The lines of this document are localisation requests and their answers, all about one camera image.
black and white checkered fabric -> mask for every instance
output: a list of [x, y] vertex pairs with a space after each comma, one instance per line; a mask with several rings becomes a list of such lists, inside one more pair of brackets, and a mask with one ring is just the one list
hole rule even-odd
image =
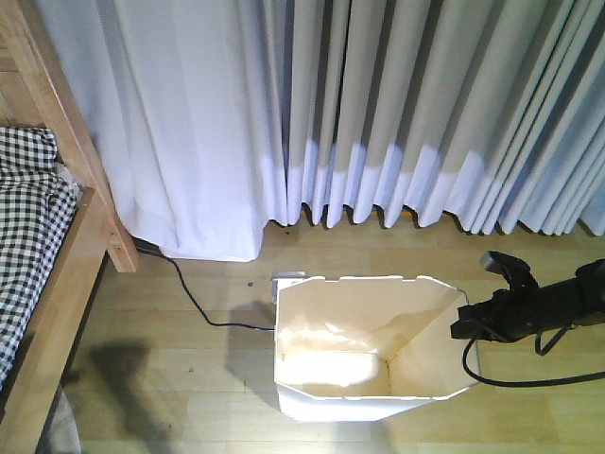
[[51, 130], [0, 126], [0, 389], [76, 212]]

white curtain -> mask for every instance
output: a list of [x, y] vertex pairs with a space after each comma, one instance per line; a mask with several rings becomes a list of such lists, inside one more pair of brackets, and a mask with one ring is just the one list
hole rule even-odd
[[120, 217], [173, 256], [263, 226], [605, 234], [602, 0], [44, 2]]

